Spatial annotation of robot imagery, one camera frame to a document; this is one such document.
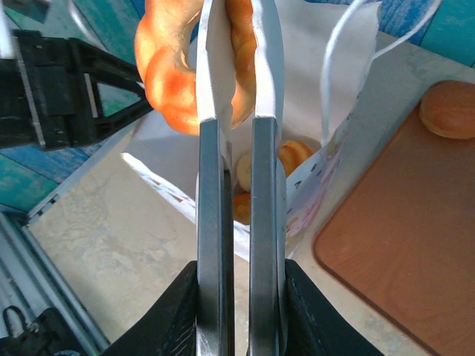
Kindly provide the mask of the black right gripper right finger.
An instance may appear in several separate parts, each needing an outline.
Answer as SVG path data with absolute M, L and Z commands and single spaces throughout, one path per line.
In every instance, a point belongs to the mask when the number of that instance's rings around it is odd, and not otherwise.
M 304 270 L 285 260 L 287 355 L 380 355 L 333 307 Z

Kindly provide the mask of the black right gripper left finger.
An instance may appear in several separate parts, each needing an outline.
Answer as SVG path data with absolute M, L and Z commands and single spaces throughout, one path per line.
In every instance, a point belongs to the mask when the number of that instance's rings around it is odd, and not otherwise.
M 106 350 L 110 356 L 195 355 L 197 263 L 191 261 L 160 298 Z

